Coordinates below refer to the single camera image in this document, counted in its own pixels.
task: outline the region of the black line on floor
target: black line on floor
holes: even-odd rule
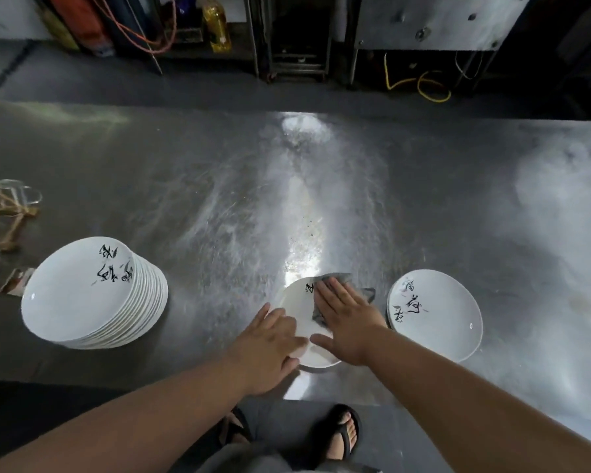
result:
[[[4,83],[7,81],[9,76],[16,72],[16,70],[20,67],[20,65],[28,58],[28,56],[33,52],[33,49],[39,44],[39,42],[29,39],[24,47],[20,50],[13,61],[9,63],[9,65],[2,70],[0,73],[0,88]]]

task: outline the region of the black sandal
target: black sandal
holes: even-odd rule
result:
[[[357,440],[355,441],[355,446],[352,447],[352,449],[350,449],[350,436],[348,435],[348,427],[346,423],[339,423],[341,421],[341,419],[343,418],[343,416],[347,413],[350,413],[350,417],[352,418],[352,421],[355,423],[355,429],[357,430]],[[343,404],[337,404],[335,405],[330,413],[328,414],[328,416],[326,417],[326,419],[324,420],[324,426],[325,426],[325,430],[328,432],[331,432],[330,436],[329,436],[329,440],[328,440],[328,445],[326,445],[326,449],[324,451],[327,452],[331,442],[333,441],[333,437],[339,433],[341,434],[341,438],[343,440],[343,457],[342,460],[347,460],[348,458],[350,458],[350,456],[355,452],[355,450],[357,449],[357,446],[359,445],[359,441],[361,440],[361,435],[363,434],[363,428],[361,426],[361,419],[359,418],[359,415],[357,414],[357,412],[355,411],[355,409],[347,406],[347,405],[343,405]]]
[[[248,421],[245,418],[245,415],[243,414],[241,409],[239,407],[234,407],[232,409],[232,413],[234,414],[236,419],[243,425],[243,427],[240,427],[240,426],[236,425],[235,423],[232,423],[229,421],[228,422],[228,434],[226,435],[226,442],[224,444],[221,444],[221,438],[219,435],[219,437],[217,438],[217,441],[219,442],[219,446],[223,447],[225,445],[229,445],[230,443],[232,443],[232,438],[237,433],[239,435],[242,435],[248,442],[250,442],[250,443],[253,442],[254,440],[252,439],[252,431],[250,430],[250,426],[248,425]]]

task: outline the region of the gray cloth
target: gray cloth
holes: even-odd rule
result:
[[[291,466],[273,448],[262,443],[230,443],[208,458],[196,473],[287,473]],[[315,468],[327,473],[382,473],[357,463],[327,460]]]
[[[328,282],[331,277],[336,278],[340,284],[346,284],[348,282],[352,283],[352,273],[351,272],[331,272],[330,274],[325,274],[323,276],[318,276],[313,279],[313,288],[315,288],[315,284],[319,281],[322,281],[324,284],[328,286],[329,289],[334,289],[331,287],[331,284]],[[357,289],[357,292],[361,294],[361,296],[367,300],[368,303],[372,303],[374,298],[376,297],[376,290],[372,287],[365,287],[363,289]],[[317,305],[313,307],[313,320],[317,322],[319,325],[326,327],[326,322],[324,321],[324,316],[322,312],[319,311]]]

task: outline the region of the person's left arm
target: person's left arm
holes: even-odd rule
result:
[[[265,304],[219,359],[116,398],[0,459],[0,472],[157,473],[245,395],[274,388],[306,345],[296,321]]]

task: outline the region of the person's left hand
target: person's left hand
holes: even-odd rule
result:
[[[269,303],[263,305],[226,353],[243,375],[248,395],[263,394],[278,385],[300,364],[289,355],[309,342],[306,337],[294,336],[295,318],[284,317],[283,308],[269,312],[270,307]]]

